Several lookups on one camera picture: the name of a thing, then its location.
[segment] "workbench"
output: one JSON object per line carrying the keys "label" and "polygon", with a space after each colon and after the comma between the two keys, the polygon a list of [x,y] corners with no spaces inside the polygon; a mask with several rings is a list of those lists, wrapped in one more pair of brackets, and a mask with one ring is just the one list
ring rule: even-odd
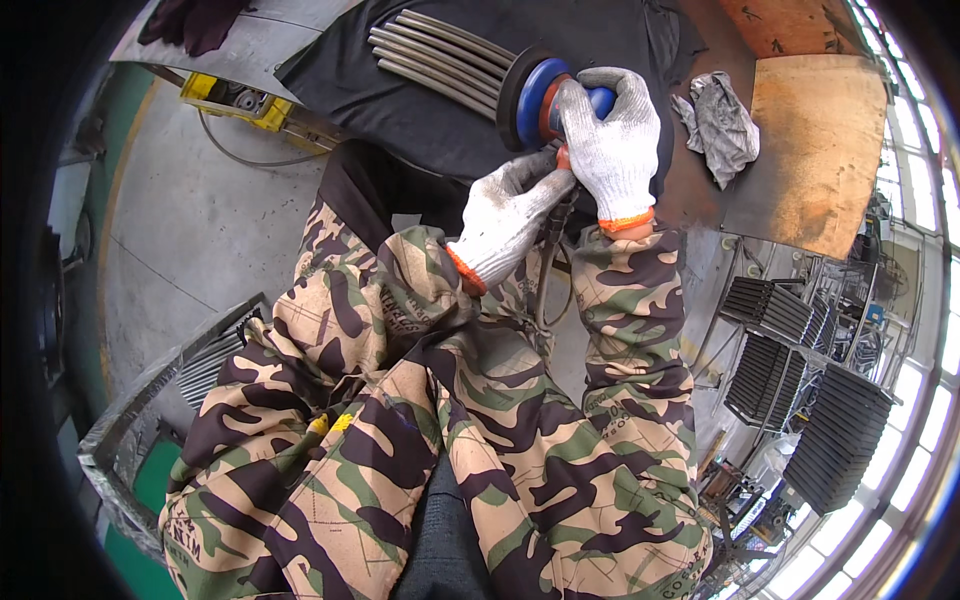
{"label": "workbench", "polygon": [[[205,73],[299,104],[274,76],[334,20],[362,0],[252,0],[223,45],[191,58],[161,40],[136,39],[160,0],[151,0],[110,57]],[[760,154],[721,191],[703,155],[689,151],[674,120],[673,162],[658,217],[843,258],[873,191],[887,104],[875,62],[866,58],[843,0],[679,0],[708,50],[671,92],[688,97],[692,77],[730,74],[760,127]],[[335,139],[324,115],[292,116]]]}

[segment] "gray rag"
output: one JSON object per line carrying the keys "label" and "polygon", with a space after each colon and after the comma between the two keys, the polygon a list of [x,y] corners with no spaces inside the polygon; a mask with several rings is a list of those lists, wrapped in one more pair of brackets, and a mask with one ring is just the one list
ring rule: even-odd
{"label": "gray rag", "polygon": [[720,189],[760,154],[760,128],[730,85],[730,75],[713,71],[693,78],[689,102],[672,94],[670,104],[690,133],[686,147],[707,157]]}

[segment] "wooden board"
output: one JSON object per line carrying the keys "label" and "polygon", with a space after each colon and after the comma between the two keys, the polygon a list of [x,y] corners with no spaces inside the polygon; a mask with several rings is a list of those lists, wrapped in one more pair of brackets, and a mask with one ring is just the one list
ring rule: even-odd
{"label": "wooden board", "polygon": [[758,60],[760,157],[735,180],[724,230],[846,257],[873,190],[886,102],[867,59]]}
{"label": "wooden board", "polygon": [[758,59],[867,56],[844,0],[717,0]]}

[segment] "work glove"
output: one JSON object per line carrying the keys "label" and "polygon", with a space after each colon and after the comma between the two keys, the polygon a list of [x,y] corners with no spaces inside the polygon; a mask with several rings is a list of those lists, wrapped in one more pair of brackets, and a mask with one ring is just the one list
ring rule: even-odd
{"label": "work glove", "polygon": [[544,217],[576,182],[569,167],[556,167],[556,151],[521,156],[470,187],[464,231],[446,245],[468,294],[486,294],[533,247]]}
{"label": "work glove", "polygon": [[[657,173],[660,118],[647,84],[637,73],[615,67],[586,69],[579,83],[566,80],[557,99],[573,174],[597,202],[597,220],[608,232],[632,228],[654,216],[650,179]],[[586,87],[616,91],[600,121]]]}

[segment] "black cloth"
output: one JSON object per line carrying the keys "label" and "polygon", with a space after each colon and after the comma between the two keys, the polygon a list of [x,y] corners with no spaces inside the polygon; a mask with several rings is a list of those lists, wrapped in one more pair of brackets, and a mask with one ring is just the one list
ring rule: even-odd
{"label": "black cloth", "polygon": [[403,9],[439,18],[519,53],[538,43],[577,72],[620,66],[644,77],[660,116],[658,196],[673,154],[667,87],[704,49],[673,0],[366,0],[277,72],[308,108],[425,169],[478,179],[515,156],[493,123],[419,84],[376,68],[367,42]]}
{"label": "black cloth", "polygon": [[422,225],[460,235],[468,194],[456,180],[424,173],[375,144],[349,139],[330,153],[317,200],[376,252],[394,232],[395,214],[420,214]]}

